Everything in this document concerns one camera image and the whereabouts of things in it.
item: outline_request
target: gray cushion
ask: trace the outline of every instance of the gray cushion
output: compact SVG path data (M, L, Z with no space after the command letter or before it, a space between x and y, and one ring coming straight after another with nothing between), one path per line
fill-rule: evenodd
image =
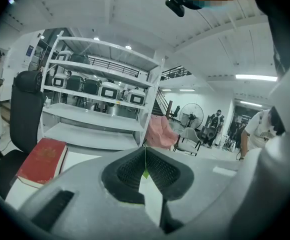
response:
M188 143L179 142L178 146L176 147L176 149L180 150L180 151L186 151L186 152L190 152L190 153L195 153L195 154L198 153L197 149L195 149L195 147L193 145L188 144Z

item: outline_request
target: green tag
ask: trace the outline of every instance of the green tag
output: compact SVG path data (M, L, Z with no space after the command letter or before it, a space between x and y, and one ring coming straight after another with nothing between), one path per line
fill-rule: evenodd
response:
M149 177L149 171L147 169L145 169L143 176L147 179Z

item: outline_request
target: black chair back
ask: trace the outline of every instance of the black chair back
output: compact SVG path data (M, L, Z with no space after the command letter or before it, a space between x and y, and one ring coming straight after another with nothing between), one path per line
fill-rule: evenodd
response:
M23 71L18 74L11 93L10 139L14 145L29 154L37 144L37 133L44 105L40 91L42 73Z
M174 117L178 116L180 109L181 108L179 106L177 106L177 108L175 109L175 112L174 112Z

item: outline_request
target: stair railing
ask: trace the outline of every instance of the stair railing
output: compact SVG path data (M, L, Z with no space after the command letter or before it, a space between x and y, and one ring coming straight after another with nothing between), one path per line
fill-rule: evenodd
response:
M162 94L160 89L158 89L158 91L157 91L156 99L157 99L157 102L158 102L160 109L162 110L163 115L165 115L167 118L169 118L170 113L171 113L171 109L172 109L173 101L170 100L169 102L167 102L167 100L165 99L165 97Z

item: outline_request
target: white shelving unit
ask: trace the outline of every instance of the white shelving unit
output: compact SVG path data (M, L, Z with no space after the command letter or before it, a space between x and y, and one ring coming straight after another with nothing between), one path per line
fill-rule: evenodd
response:
M102 58L118 62L120 65L126 65L126 68L133 67L134 69L136 68L140 71L148 73L148 81L99 65L52 59L52 54L59 41L63 41L75 54L100 56L99 53L102 52ZM79 122L80 125L83 126L86 124L86 127L80 127L76 126L75 123L70 124L57 120L58 123L46 132L44 132L44 127L41 127L42 135L46 138L94 149L127 150L142 146L147 126L151 118L151 112L158 90L164 61L165 60L162 59L161 62L157 62L154 59L146 57L136 51L104 41L96 41L81 37L65 37L63 36L62 31L52 47L46 67L44 68L41 91L43 92L44 90L50 90L77 97L89 98L95 101L135 108L138 109L138 115L137 119L132 119L118 115L91 111L85 108L63 103L56 103L51 105L49 108L44 107L43 113L51 114L57 116L58 118ZM120 81L139 88L147 88L147 95L144 105L137 105L98 95L44 85L48 71L55 65L72 72L91 76L95 75L114 81ZM40 123L41 125L44 124L43 115L40 118ZM98 129L99 127L104 127L108 130L92 129L93 127L89 127L88 125L98 126Z
M53 104L50 106L50 108L44 107L43 111L62 118L95 126L102 126L133 132L144 131L144 128L136 119L95 112L89 109L67 105L64 103Z

